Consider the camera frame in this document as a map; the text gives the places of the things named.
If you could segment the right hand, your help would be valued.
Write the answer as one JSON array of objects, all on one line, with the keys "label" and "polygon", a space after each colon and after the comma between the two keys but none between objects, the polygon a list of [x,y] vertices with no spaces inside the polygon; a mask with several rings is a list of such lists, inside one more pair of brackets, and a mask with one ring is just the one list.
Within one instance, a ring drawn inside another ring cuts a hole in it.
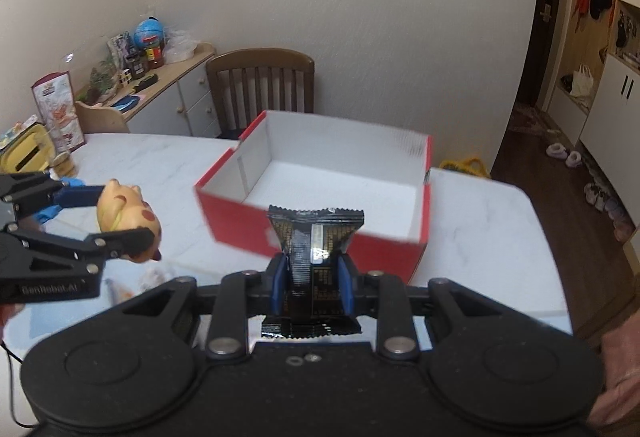
[{"label": "right hand", "polygon": [[595,427],[617,423],[639,405],[639,313],[603,335],[601,357],[605,368],[604,392],[588,419]]}]

